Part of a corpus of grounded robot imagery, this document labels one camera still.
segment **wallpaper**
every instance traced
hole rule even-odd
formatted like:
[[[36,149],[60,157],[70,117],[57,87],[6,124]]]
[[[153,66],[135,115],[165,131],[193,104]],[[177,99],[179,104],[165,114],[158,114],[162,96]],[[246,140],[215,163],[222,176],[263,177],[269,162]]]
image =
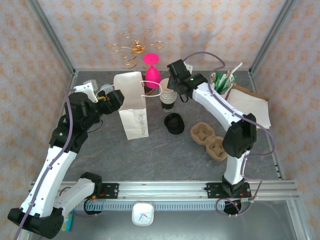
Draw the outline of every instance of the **wallpaper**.
[[[222,58],[228,68],[243,62],[251,67],[285,0],[39,0],[73,67],[123,68],[130,49],[112,52],[113,44],[130,47],[122,37],[132,31],[142,40],[144,30],[153,32],[146,53],[160,56],[156,66],[208,51]],[[212,56],[195,56],[195,68],[220,66]]]
[[[0,239],[38,176],[70,75],[26,0],[0,1]]]
[[[259,68],[287,179],[297,179],[320,238],[320,1],[300,0]]]

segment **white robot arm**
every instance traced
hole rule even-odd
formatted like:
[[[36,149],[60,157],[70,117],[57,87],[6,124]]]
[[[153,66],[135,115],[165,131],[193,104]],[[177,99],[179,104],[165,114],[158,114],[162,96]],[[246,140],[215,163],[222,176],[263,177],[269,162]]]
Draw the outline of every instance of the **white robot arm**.
[[[101,96],[96,98],[91,83],[77,86],[74,90],[75,92],[68,96],[71,112],[65,104],[66,114],[61,117],[57,128],[52,132],[47,157],[35,185],[21,207],[12,208],[8,214],[8,219],[16,225],[19,226],[23,222],[23,229],[48,239],[58,234],[67,214],[77,204],[87,197],[101,194],[102,178],[86,172],[72,188],[56,198],[70,164],[88,138],[88,129],[100,121],[102,114],[117,111],[124,102],[120,90],[109,92],[107,95],[101,93]],[[67,140],[71,123],[72,134]]]
[[[167,68],[171,75],[167,87],[180,95],[185,95],[187,101],[192,98],[203,105],[226,130],[222,145],[228,157],[226,171],[222,177],[222,188],[227,196],[234,196],[234,193],[244,183],[244,178],[241,174],[244,158],[249,154],[257,139],[256,126],[243,121],[236,115],[245,116],[253,122],[256,121],[255,116],[251,113],[244,115],[214,90],[211,93],[208,88],[208,80],[199,73],[191,76],[181,59],[169,64]]]
[[[218,97],[236,113],[243,115],[242,112],[236,110],[220,95],[218,95]],[[215,98],[212,97],[206,82],[201,83],[197,89],[193,90],[192,98],[204,106],[213,116],[215,116],[226,131],[231,127],[232,123],[237,123],[241,120],[239,117],[236,117],[231,112],[226,110],[225,107],[223,107]],[[228,154],[224,178],[231,185],[236,185],[243,179],[241,176],[241,166],[244,161],[244,157],[248,155],[249,152],[249,150],[246,150],[240,158],[230,156]]]

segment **pink wine glass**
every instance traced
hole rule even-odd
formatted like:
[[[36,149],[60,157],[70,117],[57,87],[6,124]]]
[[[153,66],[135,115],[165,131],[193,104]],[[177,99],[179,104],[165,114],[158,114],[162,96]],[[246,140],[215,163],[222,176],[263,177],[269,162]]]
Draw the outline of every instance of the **pink wine glass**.
[[[151,89],[156,89],[159,87],[159,83],[161,82],[161,74],[158,69],[156,69],[153,65],[159,62],[159,56],[156,53],[147,53],[143,56],[143,61],[145,64],[150,65],[150,68],[145,72],[145,80],[150,81],[146,82],[146,86]]]

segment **stack of paper cups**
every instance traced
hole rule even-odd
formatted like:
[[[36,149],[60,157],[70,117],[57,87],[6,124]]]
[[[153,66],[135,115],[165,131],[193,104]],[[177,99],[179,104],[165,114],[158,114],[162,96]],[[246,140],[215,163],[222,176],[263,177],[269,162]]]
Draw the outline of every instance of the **stack of paper cups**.
[[[165,78],[160,82],[162,92],[160,95],[162,109],[166,112],[170,112],[175,105],[177,99],[177,93],[167,88],[169,78]]]

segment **clock face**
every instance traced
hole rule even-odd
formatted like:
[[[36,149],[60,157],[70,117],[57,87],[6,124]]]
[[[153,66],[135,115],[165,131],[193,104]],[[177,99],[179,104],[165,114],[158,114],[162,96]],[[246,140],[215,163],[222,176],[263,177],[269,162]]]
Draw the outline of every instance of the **clock face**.
[[[138,202],[132,209],[132,222],[137,226],[149,226],[154,221],[154,206],[146,202]]]

